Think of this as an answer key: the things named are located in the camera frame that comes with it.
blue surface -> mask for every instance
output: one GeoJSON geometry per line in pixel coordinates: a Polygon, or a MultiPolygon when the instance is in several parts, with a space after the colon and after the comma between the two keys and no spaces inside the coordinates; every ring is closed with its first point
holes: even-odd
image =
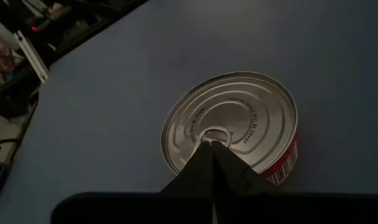
{"type": "Polygon", "coordinates": [[[159,191],[163,121],[190,88],[252,70],[299,113],[290,191],[378,194],[378,1],[152,0],[50,68],[0,197],[47,223],[77,192],[159,191]]]}

ring pull tab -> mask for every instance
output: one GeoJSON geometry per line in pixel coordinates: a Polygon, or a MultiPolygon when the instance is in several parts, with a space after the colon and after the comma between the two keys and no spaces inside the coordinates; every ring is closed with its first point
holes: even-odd
{"type": "Polygon", "coordinates": [[[200,146],[201,144],[201,141],[202,141],[202,138],[210,133],[211,131],[219,131],[219,132],[222,132],[222,133],[225,133],[226,137],[227,137],[227,140],[226,142],[223,143],[223,145],[227,148],[230,147],[231,143],[232,143],[232,134],[230,133],[230,131],[226,128],[223,128],[223,127],[220,127],[220,126],[211,126],[209,128],[205,128],[205,130],[203,130],[199,137],[197,138],[197,141],[194,145],[194,151],[193,151],[193,154],[195,153],[195,151],[197,150],[197,148],[200,146]]]}

